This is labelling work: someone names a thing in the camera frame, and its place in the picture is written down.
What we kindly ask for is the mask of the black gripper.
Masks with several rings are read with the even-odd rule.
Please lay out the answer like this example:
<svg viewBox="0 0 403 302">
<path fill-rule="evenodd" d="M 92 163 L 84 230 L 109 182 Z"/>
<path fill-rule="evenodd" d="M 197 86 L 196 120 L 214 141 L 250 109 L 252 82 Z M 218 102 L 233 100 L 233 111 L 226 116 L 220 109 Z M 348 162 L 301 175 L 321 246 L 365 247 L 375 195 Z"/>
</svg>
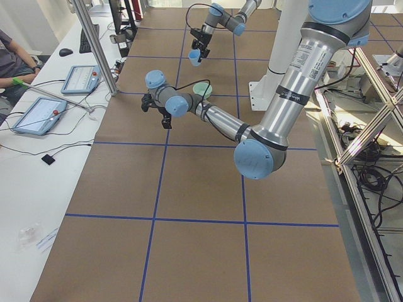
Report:
<svg viewBox="0 0 403 302">
<path fill-rule="evenodd" d="M 172 117 L 172 115 L 166 110 L 166 108 L 164 106 L 159 106 L 156 103 L 155 99 L 153 99 L 151 101 L 150 107 L 157 109 L 158 112 L 160 112 L 160 114 L 163 115 L 163 119 L 161 121 L 162 127 L 164 129 L 171 129 L 172 128 L 172 126 L 171 126 L 171 117 Z"/>
<path fill-rule="evenodd" d="M 210 40 L 212 39 L 212 34 L 207 33 L 203 30 L 202 32 L 203 32 L 203 38 L 201 40 L 194 39 L 191 44 L 193 50 L 200 51 L 200 56 L 198 59 L 199 62 L 208 57 L 210 50 L 207 48 L 207 46 L 210 43 Z"/>
</svg>

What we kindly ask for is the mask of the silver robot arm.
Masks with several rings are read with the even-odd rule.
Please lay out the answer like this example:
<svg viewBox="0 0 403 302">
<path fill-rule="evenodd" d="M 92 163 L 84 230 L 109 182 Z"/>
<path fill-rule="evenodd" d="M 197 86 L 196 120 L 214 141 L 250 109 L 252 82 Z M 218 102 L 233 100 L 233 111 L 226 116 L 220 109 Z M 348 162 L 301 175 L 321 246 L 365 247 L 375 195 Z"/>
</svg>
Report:
<svg viewBox="0 0 403 302">
<path fill-rule="evenodd" d="M 285 1 L 266 75 L 251 82 L 249 95 L 262 120 L 251 126 L 207 101 L 204 92 L 182 93 L 160 70 L 145 76 L 141 108 L 157 109 L 164 128 L 193 113 L 236 142 L 237 170 L 262 179 L 285 162 L 288 135 L 333 55 L 368 41 L 371 1 Z"/>
<path fill-rule="evenodd" d="M 247 20 L 260 5 L 261 1 L 258 0 L 246 1 L 237 14 L 231 15 L 221 5 L 217 3 L 209 4 L 207 17 L 201 28 L 190 28 L 190 33 L 194 38 L 191 44 L 191 51 L 188 54 L 191 64 L 197 67 L 203 59 L 208 57 L 210 53 L 208 44 L 218 25 L 221 25 L 236 36 L 241 36 L 246 29 Z"/>
</svg>

